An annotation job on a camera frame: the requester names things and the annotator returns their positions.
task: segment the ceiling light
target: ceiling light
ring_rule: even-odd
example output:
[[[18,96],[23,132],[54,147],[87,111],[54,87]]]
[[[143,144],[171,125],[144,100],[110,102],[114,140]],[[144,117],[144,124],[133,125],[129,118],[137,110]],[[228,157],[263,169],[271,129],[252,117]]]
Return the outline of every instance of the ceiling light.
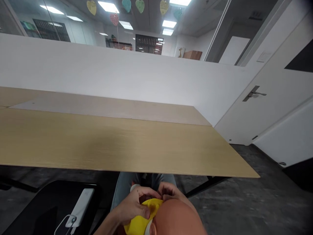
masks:
[[[83,22],[80,18],[77,18],[76,16],[66,16],[72,20],[75,20],[75,21],[80,21],[80,22]]]
[[[174,21],[166,21],[166,20],[164,20],[163,24],[162,24],[163,27],[168,27],[168,28],[174,28],[175,25],[176,25],[176,22],[174,22]]]
[[[60,12],[59,10],[55,9],[54,7],[46,7],[46,6],[43,6],[43,5],[40,5],[40,6],[42,8],[45,8],[46,10],[52,12],[52,13],[64,15],[63,12]]]
[[[125,22],[125,21],[119,21],[121,23],[121,25],[124,27],[124,29],[131,29],[134,30],[133,27],[131,26],[131,24],[129,22]]]
[[[170,0],[170,3],[182,5],[182,6],[188,6],[191,0]]]
[[[58,27],[63,27],[62,25],[58,24],[58,23],[52,23],[52,22],[48,22],[48,24],[54,25],[54,26],[58,26]]]
[[[174,30],[172,29],[163,29],[163,35],[169,35],[171,36],[173,34]]]
[[[98,2],[102,8],[107,12],[120,13],[113,3]]]

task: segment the wooden cabinet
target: wooden cabinet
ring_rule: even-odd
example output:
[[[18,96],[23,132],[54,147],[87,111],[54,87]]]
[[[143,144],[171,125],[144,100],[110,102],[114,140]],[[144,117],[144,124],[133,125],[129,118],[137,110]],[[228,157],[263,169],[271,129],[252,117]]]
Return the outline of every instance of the wooden cabinet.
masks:
[[[183,58],[200,60],[201,55],[202,55],[202,52],[200,51],[188,51],[184,53]]]

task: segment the yellow cloth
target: yellow cloth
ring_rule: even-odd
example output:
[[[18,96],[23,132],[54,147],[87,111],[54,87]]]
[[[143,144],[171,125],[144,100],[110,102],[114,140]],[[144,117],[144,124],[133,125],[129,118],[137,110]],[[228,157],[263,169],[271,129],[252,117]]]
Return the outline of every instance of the yellow cloth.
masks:
[[[142,216],[138,215],[133,218],[128,225],[124,226],[125,232],[127,235],[144,235],[144,231],[150,220],[154,218],[157,214],[159,207],[162,205],[163,200],[152,198],[146,200],[142,205],[148,206],[150,210],[150,218],[145,219]]]

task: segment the person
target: person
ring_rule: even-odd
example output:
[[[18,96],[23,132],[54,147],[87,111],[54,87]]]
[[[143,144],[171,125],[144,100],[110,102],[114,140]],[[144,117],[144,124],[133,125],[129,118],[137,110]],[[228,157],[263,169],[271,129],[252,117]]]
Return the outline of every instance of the person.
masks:
[[[111,206],[111,211],[99,226],[95,235],[126,234],[124,227],[136,216],[150,219],[144,234],[149,235],[205,235],[207,234],[199,214],[192,203],[177,188],[171,174],[152,174],[152,185],[142,187],[140,173],[121,172]],[[150,198],[163,200],[154,218],[150,209],[142,203]]]

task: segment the white power bank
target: white power bank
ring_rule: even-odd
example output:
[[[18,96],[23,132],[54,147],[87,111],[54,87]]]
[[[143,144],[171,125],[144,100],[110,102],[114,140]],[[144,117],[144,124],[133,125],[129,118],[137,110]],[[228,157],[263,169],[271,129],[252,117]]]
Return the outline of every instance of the white power bank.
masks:
[[[86,209],[89,205],[90,199],[92,197],[92,195],[94,194],[94,189],[92,188],[86,188],[82,191],[72,213],[71,216],[68,218],[65,227],[78,227],[81,222],[82,219],[84,218]],[[77,217],[76,221],[73,223],[72,225],[72,219],[74,218],[74,216]]]

